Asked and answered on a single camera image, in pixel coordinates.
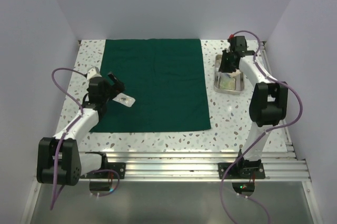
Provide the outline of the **suture packet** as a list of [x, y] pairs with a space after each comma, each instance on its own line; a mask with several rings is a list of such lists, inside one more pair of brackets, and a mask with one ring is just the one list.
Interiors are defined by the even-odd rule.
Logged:
[[135, 103], [135, 99], [133, 97], [128, 96], [124, 93], [118, 94], [115, 98], [113, 98], [113, 101], [122, 104], [128, 108], [132, 107]]

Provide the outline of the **stainless steel tray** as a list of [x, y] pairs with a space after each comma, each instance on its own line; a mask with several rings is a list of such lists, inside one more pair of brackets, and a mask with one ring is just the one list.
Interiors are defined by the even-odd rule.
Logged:
[[237, 70], [234, 73], [219, 72], [222, 55], [215, 57], [213, 89], [217, 93], [240, 94], [244, 90], [244, 74]]

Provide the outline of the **dark green surgical cloth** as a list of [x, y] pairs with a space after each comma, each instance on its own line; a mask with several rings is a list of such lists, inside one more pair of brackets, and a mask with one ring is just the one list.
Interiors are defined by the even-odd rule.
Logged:
[[135, 99], [115, 101], [96, 133], [189, 132], [211, 128], [198, 39], [108, 40], [100, 72], [113, 73]]

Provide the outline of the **glove packet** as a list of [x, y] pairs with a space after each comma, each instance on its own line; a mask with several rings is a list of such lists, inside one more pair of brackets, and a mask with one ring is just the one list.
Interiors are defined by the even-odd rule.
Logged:
[[219, 88], [224, 90], [236, 90], [236, 79], [227, 75], [219, 77]]

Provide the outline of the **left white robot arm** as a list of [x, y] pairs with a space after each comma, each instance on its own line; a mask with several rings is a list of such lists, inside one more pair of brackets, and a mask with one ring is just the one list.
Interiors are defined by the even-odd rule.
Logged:
[[36, 176], [39, 183], [74, 186], [85, 174], [103, 178], [111, 167], [103, 152], [78, 150], [78, 143], [104, 117], [107, 104], [125, 90], [124, 83], [113, 73], [108, 78], [93, 70], [86, 74], [87, 95], [76, 117], [53, 137], [44, 137], [38, 144]]

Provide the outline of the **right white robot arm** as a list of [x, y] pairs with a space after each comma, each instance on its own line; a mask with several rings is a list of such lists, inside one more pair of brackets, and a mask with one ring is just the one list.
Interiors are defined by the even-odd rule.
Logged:
[[223, 51], [219, 72], [239, 70], [254, 87], [249, 106], [252, 124], [248, 138], [236, 160], [226, 168], [227, 173], [246, 178], [259, 170], [269, 132], [285, 118], [288, 89], [257, 60], [258, 51], [248, 50], [244, 36], [232, 34], [227, 41], [230, 46]]

